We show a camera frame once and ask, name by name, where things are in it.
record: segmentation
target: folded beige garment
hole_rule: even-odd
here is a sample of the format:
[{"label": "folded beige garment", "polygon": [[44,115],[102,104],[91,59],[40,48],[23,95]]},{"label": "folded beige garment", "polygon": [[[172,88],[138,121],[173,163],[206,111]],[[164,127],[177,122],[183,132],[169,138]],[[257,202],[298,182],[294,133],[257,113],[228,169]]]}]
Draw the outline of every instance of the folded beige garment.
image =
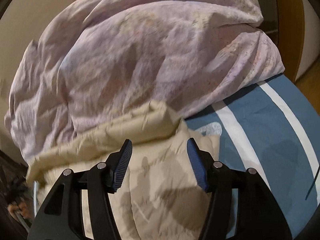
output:
[{"label": "folded beige garment", "polygon": [[[186,151],[190,137],[218,159],[219,136],[188,129],[165,103],[151,101],[40,153],[31,161],[27,182],[38,180],[43,185],[42,202],[64,169],[88,170],[118,151],[128,138],[133,143],[132,158],[122,187],[109,195],[122,239],[197,239],[210,195],[197,186]],[[84,192],[84,227],[87,237],[93,238],[87,201]]]}]

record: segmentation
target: beige wall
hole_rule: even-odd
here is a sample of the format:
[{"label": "beige wall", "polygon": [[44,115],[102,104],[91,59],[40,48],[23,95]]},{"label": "beige wall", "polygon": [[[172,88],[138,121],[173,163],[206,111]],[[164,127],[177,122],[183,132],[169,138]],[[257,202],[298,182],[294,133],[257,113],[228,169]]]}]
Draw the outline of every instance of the beige wall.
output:
[{"label": "beige wall", "polygon": [[308,0],[302,0],[304,9],[304,43],[296,80],[314,63],[320,53],[320,19]]},{"label": "beige wall", "polygon": [[32,39],[38,40],[51,20],[75,0],[13,0],[0,20],[0,148],[16,161],[20,151],[4,128],[11,83],[23,53]]}]

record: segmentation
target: wooden floor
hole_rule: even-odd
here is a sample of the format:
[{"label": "wooden floor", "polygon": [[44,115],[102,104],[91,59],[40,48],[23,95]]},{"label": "wooden floor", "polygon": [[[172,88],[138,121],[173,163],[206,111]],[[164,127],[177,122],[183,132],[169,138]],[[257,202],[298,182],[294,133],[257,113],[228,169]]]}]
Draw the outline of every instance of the wooden floor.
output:
[{"label": "wooden floor", "polygon": [[320,57],[296,82],[296,86],[320,114]]}]

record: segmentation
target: pile of laundry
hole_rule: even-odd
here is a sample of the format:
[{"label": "pile of laundry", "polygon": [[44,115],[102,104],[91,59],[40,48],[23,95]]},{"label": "pile of laundry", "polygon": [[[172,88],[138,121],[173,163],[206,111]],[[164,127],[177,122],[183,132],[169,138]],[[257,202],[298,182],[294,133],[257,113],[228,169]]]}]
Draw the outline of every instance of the pile of laundry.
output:
[{"label": "pile of laundry", "polygon": [[63,169],[87,170],[129,138],[129,171],[110,198],[122,238],[196,239],[209,197],[185,145],[194,137],[217,159],[219,136],[181,117],[284,71],[262,21],[258,0],[75,1],[29,44],[11,87],[5,126],[28,182],[45,197]]}]

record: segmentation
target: pastel tie-dye cloth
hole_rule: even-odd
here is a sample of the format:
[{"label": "pastel tie-dye cloth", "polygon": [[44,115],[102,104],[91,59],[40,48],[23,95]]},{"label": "pastel tie-dye cloth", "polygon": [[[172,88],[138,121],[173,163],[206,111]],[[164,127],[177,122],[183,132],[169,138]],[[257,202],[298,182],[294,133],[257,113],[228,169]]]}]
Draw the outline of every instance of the pastel tie-dye cloth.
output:
[{"label": "pastel tie-dye cloth", "polygon": [[195,114],[283,72],[262,21],[257,0],[77,0],[27,47],[5,125],[28,162],[153,99]]}]

